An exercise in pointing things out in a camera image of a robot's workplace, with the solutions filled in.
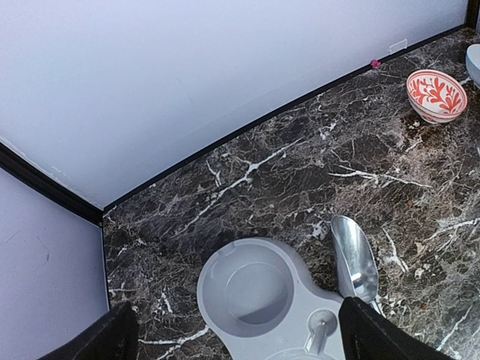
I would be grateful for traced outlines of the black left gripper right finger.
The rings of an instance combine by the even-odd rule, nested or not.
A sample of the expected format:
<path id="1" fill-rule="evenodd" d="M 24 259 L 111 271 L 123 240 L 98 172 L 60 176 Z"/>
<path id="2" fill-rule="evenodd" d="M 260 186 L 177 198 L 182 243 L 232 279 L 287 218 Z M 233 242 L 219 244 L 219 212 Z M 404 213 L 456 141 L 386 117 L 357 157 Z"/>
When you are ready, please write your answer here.
<path id="1" fill-rule="evenodd" d="M 346 359 L 451 359 L 399 329 L 360 298 L 345 298 L 338 317 Z"/>

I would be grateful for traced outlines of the pink wall marker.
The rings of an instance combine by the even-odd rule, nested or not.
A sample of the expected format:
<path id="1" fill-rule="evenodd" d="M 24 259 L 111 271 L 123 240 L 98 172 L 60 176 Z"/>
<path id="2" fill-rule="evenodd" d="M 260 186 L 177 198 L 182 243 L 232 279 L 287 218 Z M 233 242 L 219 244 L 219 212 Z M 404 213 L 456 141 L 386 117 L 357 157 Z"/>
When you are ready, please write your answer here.
<path id="1" fill-rule="evenodd" d="M 381 62 L 380 62 L 380 61 L 377 61 L 377 60 L 373 60 L 373 61 L 371 62 L 371 67 L 372 67 L 373 69 L 378 68 L 380 65 L 381 65 Z"/>

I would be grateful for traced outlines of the black corner frame post right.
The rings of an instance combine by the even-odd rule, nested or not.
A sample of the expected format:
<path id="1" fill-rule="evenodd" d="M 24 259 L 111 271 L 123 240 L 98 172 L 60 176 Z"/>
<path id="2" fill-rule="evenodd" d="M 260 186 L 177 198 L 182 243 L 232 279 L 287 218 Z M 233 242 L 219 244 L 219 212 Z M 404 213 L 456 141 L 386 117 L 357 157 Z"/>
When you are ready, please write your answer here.
<path id="1" fill-rule="evenodd" d="M 471 29 L 477 29 L 479 21 L 480 0 L 469 0 L 466 10 L 465 25 Z"/>

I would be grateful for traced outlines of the red patterned bowl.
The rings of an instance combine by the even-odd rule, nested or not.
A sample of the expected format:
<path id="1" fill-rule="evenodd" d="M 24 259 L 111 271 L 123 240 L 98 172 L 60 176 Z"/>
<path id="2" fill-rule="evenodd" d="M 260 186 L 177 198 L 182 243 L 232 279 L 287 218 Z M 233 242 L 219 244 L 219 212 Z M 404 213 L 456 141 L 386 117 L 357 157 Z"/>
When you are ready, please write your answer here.
<path id="1" fill-rule="evenodd" d="M 406 80 L 406 91 L 412 108 L 429 124 L 452 122 L 468 105 L 464 87 L 438 70 L 411 73 Z"/>

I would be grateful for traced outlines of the black corner frame post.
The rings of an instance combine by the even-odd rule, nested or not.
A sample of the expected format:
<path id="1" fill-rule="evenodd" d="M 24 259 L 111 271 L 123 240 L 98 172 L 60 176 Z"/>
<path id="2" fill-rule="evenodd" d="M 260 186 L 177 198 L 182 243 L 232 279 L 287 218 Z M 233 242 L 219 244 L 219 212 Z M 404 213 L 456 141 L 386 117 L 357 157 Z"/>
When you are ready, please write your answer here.
<path id="1" fill-rule="evenodd" d="M 480 0 L 469 0 L 466 10 L 465 25 L 471 29 L 477 29 L 479 21 Z"/>
<path id="2" fill-rule="evenodd" d="M 1 143 L 1 168 L 54 203 L 84 220 L 102 227 L 102 210 L 52 180 L 3 143 Z"/>

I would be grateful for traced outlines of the silver metal scoop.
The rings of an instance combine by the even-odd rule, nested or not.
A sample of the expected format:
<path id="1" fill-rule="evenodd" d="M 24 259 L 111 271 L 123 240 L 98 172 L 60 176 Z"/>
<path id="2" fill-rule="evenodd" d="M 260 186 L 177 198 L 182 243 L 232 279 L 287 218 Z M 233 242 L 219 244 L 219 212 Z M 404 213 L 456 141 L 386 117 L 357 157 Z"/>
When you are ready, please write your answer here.
<path id="1" fill-rule="evenodd" d="M 331 219 L 338 289 L 346 297 L 358 297 L 383 315 L 377 303 L 379 273 L 373 251 L 362 228 L 350 217 Z"/>

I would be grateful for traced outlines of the white ceramic bowl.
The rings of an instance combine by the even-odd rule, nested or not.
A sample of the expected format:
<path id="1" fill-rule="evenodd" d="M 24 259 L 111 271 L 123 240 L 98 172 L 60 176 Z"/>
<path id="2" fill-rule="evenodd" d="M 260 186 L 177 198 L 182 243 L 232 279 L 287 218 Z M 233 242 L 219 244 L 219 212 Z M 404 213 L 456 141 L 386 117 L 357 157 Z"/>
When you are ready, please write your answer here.
<path id="1" fill-rule="evenodd" d="M 470 45 L 466 50 L 466 69 L 474 85 L 480 86 L 480 44 Z"/>

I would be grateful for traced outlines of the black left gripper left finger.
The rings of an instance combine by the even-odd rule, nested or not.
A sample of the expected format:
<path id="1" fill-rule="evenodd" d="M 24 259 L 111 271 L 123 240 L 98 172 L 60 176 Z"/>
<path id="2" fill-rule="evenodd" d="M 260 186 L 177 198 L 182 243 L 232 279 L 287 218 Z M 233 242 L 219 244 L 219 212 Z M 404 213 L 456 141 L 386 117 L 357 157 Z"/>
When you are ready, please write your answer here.
<path id="1" fill-rule="evenodd" d="M 136 312 L 129 301 L 124 301 L 40 359 L 136 359 L 138 334 Z"/>

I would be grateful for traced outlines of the black corner frame post left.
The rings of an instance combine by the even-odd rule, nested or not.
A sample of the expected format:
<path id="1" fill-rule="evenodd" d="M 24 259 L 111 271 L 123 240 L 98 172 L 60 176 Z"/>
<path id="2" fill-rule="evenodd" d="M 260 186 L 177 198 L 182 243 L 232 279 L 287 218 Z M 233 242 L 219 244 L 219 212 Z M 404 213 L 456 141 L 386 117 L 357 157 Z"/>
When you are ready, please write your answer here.
<path id="1" fill-rule="evenodd" d="M 1 168 L 54 203 L 84 220 L 102 227 L 102 210 L 52 180 L 3 143 L 1 143 Z"/>

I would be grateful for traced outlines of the translucent double pet bowl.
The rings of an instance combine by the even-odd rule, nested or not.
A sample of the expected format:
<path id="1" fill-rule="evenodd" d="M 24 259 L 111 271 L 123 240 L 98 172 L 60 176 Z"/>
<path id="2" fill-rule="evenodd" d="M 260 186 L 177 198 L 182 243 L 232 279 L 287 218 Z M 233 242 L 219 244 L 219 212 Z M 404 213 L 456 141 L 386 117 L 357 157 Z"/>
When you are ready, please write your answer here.
<path id="1" fill-rule="evenodd" d="M 344 359 L 343 299 L 318 287 L 300 255 L 269 238 L 232 241 L 199 275 L 197 304 L 233 359 Z"/>

